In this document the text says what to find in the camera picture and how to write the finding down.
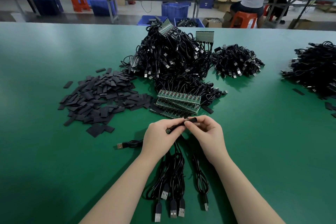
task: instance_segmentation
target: factory floor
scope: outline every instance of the factory floor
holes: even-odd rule
[[[75,13],[71,0],[60,0],[64,13],[59,16],[36,16],[28,4],[27,0],[18,0],[23,11],[26,12],[26,20],[28,22],[40,23],[71,23],[71,24],[111,24],[109,17],[94,16],[92,10],[90,12]],[[24,22],[14,0],[0,0],[0,21]],[[160,1],[136,1],[134,5],[119,5],[118,20],[116,24],[136,25],[142,15],[161,15]],[[194,3],[189,6],[188,17],[192,17]],[[278,25],[277,28],[287,29],[290,22],[297,18],[302,7],[290,7],[288,14],[283,19],[285,24]],[[224,12],[217,9],[199,9],[199,18],[202,20],[206,17],[222,18]],[[314,30],[331,30],[336,31],[336,13],[325,13],[314,7],[310,7],[302,15],[301,19],[307,19],[318,22]],[[271,23],[265,23],[265,28],[272,28]]]

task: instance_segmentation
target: green workbench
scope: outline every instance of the green workbench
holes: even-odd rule
[[[210,106],[210,116],[221,124],[233,161],[287,224],[334,223],[336,119],[325,101],[281,80],[280,70],[295,58],[295,48],[335,41],[336,32],[198,30],[215,31],[214,48],[239,44],[266,64],[252,78],[223,79],[211,69],[205,79],[228,91]],[[145,35],[143,26],[0,23],[1,223],[78,223],[137,157],[140,149],[117,150],[116,144],[142,139],[161,116],[126,110],[111,120],[112,134],[93,138],[85,131],[89,125],[63,126],[67,111],[57,107],[96,69],[120,69],[120,60],[133,55]],[[74,84],[63,89],[69,80]],[[148,79],[134,84],[139,93],[155,94]],[[185,218],[170,220],[167,202],[161,223],[236,223],[215,170],[187,137],[210,183],[209,212],[198,202],[187,151]],[[132,223],[150,223],[152,212],[153,201],[141,198]]]

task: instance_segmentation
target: right hand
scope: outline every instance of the right hand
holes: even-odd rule
[[[196,123],[186,121],[184,125],[197,138],[208,161],[215,165],[228,155],[222,127],[209,116],[196,118]]]

